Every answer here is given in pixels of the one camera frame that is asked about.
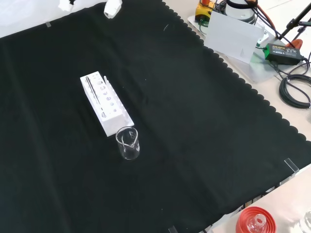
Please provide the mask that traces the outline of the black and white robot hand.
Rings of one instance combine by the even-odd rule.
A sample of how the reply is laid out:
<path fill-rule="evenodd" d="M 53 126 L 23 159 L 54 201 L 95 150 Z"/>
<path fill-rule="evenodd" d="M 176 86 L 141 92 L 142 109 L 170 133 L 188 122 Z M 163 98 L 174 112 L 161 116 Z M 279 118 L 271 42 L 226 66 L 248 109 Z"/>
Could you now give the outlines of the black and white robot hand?
<path fill-rule="evenodd" d="M 104 0 L 104 15 L 107 18 L 113 18 L 120 11 L 122 6 L 122 0 Z M 71 12 L 74 8 L 74 0 L 60 0 L 58 7 L 62 11 Z"/>

